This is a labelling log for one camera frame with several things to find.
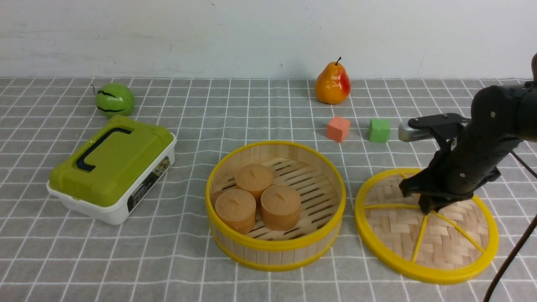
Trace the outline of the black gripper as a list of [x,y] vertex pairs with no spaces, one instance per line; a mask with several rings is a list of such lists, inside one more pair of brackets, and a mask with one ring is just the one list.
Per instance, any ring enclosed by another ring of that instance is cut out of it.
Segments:
[[424,214],[440,211],[458,201],[471,199],[475,191],[500,176],[497,164],[510,152],[510,136],[485,136],[463,128],[439,144],[429,165],[399,184],[404,197],[420,195]]

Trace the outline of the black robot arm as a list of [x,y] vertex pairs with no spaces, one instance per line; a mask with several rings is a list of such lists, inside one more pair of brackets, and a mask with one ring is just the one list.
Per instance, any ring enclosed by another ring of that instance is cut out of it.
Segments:
[[424,170],[399,184],[404,197],[418,194],[424,214],[471,199],[501,175],[497,164],[523,141],[536,142],[536,57],[532,80],[479,90],[470,118],[456,113],[411,118],[399,126],[399,140],[435,139],[439,149]]

